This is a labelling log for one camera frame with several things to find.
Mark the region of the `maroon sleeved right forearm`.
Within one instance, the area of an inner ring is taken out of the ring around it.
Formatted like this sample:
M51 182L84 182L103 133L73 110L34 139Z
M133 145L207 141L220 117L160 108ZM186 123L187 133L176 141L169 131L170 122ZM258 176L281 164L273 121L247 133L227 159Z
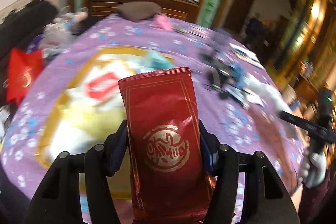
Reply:
M313 219L322 210L322 203L329 190L330 172L325 173L325 178L318 185L308 188L303 185L301 202L299 204L298 216L300 223L313 223Z

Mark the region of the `white gloved right hand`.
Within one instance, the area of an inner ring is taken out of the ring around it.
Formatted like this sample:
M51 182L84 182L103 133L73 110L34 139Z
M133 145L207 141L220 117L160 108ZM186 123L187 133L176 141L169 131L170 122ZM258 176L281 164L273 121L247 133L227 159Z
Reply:
M311 189L319 186L326 176L327 161L324 152L316 153L306 149L299 169L299 180Z

